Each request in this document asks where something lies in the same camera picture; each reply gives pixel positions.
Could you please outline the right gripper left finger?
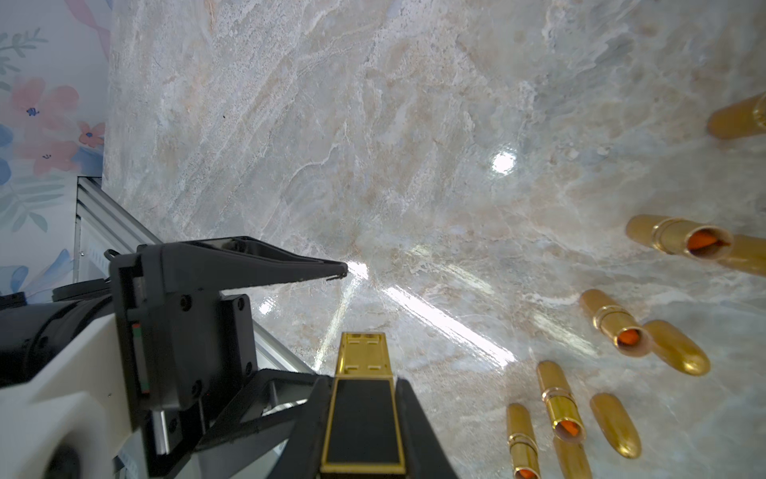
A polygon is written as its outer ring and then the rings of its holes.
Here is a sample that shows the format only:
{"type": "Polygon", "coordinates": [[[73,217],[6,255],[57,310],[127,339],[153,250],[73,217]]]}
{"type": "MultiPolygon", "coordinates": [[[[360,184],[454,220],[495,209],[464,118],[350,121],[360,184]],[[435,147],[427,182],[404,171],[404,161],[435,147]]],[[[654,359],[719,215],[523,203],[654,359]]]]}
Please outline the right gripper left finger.
{"type": "Polygon", "coordinates": [[[267,476],[273,478],[315,478],[319,475],[321,449],[331,399],[331,379],[321,376],[313,385],[277,463],[267,476]]]}

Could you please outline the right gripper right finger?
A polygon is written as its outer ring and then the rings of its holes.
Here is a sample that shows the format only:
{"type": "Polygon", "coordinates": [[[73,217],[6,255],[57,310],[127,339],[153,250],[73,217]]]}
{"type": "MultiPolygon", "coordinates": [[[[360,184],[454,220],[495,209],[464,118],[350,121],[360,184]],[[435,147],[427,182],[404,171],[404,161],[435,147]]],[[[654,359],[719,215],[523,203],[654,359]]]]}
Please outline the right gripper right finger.
{"type": "Polygon", "coordinates": [[[457,479],[410,382],[398,379],[395,400],[406,474],[412,479],[457,479]]]}

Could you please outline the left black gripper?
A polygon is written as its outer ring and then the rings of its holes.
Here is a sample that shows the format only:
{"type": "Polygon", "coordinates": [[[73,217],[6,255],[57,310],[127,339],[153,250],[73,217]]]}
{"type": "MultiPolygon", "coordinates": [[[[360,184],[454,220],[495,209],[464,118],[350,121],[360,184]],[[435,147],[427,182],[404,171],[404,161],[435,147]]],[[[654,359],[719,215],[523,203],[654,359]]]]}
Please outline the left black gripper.
{"type": "Polygon", "coordinates": [[[151,478],[172,478],[257,375],[251,304],[237,289],[343,279],[346,263],[250,237],[143,245],[110,261],[131,421],[151,478]]]}

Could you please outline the square gold black lipstick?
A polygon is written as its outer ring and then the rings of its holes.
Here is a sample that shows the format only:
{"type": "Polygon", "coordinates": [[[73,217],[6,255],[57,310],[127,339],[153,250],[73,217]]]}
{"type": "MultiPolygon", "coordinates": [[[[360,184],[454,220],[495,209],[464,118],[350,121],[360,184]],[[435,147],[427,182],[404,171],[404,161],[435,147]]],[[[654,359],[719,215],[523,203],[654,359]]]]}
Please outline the square gold black lipstick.
{"type": "Polygon", "coordinates": [[[383,333],[343,333],[322,447],[322,478],[403,478],[405,454],[383,333]]]}

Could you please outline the gold lipstick cap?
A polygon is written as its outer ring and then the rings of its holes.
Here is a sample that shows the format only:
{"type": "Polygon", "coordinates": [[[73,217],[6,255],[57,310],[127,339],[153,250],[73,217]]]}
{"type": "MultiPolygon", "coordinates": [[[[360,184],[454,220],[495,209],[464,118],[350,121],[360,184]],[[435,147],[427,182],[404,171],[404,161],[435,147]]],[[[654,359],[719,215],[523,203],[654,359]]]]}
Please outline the gold lipstick cap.
{"type": "Polygon", "coordinates": [[[554,447],[564,479],[592,479],[592,469],[582,443],[555,437],[554,447]]]}
{"type": "Polygon", "coordinates": [[[642,455],[642,441],[638,430],[615,395],[594,395],[590,400],[590,408],[604,438],[614,451],[627,459],[638,459],[642,455]]]}
{"type": "Polygon", "coordinates": [[[717,263],[748,275],[766,277],[766,239],[735,235],[729,254],[717,263]]]}
{"type": "Polygon", "coordinates": [[[711,371],[710,359],[702,348],[680,329],[656,319],[644,324],[650,334],[653,353],[673,369],[691,376],[704,376],[711,371]]]}

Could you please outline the gold lipstick base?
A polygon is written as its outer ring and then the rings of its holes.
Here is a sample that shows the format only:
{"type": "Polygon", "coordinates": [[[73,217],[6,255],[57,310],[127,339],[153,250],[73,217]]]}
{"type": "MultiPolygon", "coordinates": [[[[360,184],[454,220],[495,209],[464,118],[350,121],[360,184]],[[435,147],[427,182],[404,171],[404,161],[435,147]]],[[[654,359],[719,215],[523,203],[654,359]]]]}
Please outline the gold lipstick base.
{"type": "Polygon", "coordinates": [[[716,139],[728,141],[765,133],[765,93],[714,112],[706,129],[716,139]]]}

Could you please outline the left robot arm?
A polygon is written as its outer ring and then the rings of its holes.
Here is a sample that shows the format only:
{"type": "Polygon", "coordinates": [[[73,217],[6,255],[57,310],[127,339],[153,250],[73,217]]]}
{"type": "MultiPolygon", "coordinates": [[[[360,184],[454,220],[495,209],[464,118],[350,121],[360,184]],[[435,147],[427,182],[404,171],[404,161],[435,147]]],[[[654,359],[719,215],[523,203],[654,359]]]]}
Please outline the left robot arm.
{"type": "Polygon", "coordinates": [[[144,245],[85,297],[1,311],[1,474],[110,478],[136,432],[173,474],[255,377],[247,287],[342,279],[250,237],[144,245]]]}

